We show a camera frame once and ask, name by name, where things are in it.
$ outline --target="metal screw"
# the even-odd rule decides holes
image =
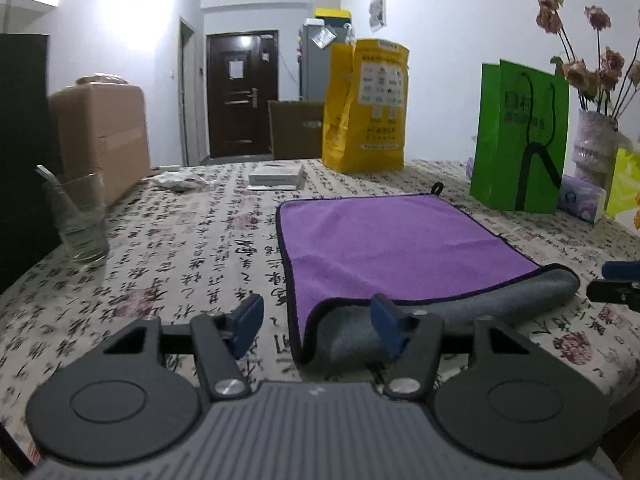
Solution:
[[[223,379],[217,382],[213,389],[223,397],[233,397],[244,392],[246,387],[244,383],[238,379]]]
[[[389,389],[395,394],[414,394],[420,389],[420,383],[411,377],[401,377],[391,381]]]

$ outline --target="dark brown door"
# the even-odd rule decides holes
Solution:
[[[207,37],[211,156],[270,153],[268,101],[278,99],[275,30]]]

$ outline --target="water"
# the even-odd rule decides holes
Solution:
[[[104,212],[82,213],[82,218],[60,226],[66,252],[79,265],[97,264],[109,253]]]

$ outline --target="gray refrigerator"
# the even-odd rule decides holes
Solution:
[[[336,38],[326,47],[319,48],[312,38],[320,31],[320,25],[303,25],[300,30],[300,100],[324,102],[326,87],[329,84],[329,65],[331,46],[344,43],[347,30],[334,27]]]

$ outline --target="brown box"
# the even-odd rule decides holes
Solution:
[[[88,83],[49,97],[65,178],[99,170],[107,205],[148,176],[145,98],[137,86]]]
[[[324,103],[269,101],[275,160],[322,157]]]

